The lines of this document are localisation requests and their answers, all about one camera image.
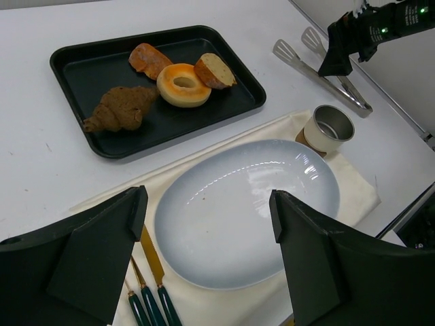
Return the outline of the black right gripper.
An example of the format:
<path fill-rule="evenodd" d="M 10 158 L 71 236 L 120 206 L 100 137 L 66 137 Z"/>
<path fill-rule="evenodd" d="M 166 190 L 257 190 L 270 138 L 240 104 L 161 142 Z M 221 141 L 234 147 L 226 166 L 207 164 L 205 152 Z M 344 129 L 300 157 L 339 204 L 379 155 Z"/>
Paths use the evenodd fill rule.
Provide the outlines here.
<path fill-rule="evenodd" d="M 350 55 L 358 53 L 361 61 L 367 61 L 378 45 L 395 39 L 397 9 L 397 3 L 382 6 L 363 3 L 333 22 L 328 27 L 329 48 L 318 75 L 348 76 L 353 71 Z"/>

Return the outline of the sliced seeded bread loaf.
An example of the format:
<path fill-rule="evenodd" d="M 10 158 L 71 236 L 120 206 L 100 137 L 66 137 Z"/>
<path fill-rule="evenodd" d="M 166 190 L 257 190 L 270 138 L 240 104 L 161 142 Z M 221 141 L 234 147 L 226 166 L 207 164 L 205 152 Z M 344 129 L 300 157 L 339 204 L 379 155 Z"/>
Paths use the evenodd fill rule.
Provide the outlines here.
<path fill-rule="evenodd" d="M 234 74 L 216 54 L 203 54 L 194 65 L 194 72 L 208 87 L 223 90 L 237 84 Z"/>

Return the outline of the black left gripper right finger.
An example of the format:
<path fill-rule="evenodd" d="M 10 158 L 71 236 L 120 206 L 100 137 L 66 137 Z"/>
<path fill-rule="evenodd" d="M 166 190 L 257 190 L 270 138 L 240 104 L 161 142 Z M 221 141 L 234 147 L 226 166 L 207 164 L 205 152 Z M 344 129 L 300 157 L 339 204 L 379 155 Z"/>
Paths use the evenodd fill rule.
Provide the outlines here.
<path fill-rule="evenodd" d="M 433 325 L 434 251 L 361 233 L 283 190 L 269 199 L 297 325 Z"/>

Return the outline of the steel serving tongs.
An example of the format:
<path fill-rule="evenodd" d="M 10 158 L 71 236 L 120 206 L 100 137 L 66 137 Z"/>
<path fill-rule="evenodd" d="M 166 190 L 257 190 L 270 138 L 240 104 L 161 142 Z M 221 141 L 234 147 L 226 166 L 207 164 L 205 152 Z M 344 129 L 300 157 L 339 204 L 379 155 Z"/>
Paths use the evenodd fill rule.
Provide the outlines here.
<path fill-rule="evenodd" d="M 326 49 L 321 41 L 321 37 L 313 27 L 307 27 L 300 39 L 309 50 L 318 55 L 321 59 L 326 57 Z M 317 71 L 306 64 L 299 55 L 297 55 L 296 51 L 283 39 L 278 39 L 275 42 L 273 54 L 285 64 L 327 90 L 360 117 L 366 118 L 373 112 L 372 107 L 366 102 L 348 77 L 336 76 L 342 86 L 342 88 L 337 88 L 325 77 L 320 77 Z"/>

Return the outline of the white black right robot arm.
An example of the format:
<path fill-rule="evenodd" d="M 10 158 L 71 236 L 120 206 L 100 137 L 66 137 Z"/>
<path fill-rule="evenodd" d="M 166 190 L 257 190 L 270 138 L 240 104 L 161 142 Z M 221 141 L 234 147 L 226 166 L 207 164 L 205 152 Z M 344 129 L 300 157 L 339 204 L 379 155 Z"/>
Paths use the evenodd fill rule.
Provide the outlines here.
<path fill-rule="evenodd" d="M 369 61 L 378 45 L 434 28 L 434 2 L 408 0 L 347 12 L 328 27 L 328 51 L 318 70 L 321 77 L 348 76 L 352 54 Z"/>

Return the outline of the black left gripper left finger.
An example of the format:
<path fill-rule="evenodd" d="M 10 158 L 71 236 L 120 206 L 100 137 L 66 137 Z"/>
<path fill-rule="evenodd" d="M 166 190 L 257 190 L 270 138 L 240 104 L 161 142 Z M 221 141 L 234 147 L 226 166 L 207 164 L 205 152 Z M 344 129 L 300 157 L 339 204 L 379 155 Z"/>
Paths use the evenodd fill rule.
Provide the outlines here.
<path fill-rule="evenodd" d="M 148 195 L 131 187 L 1 242 L 2 325 L 110 325 Z"/>

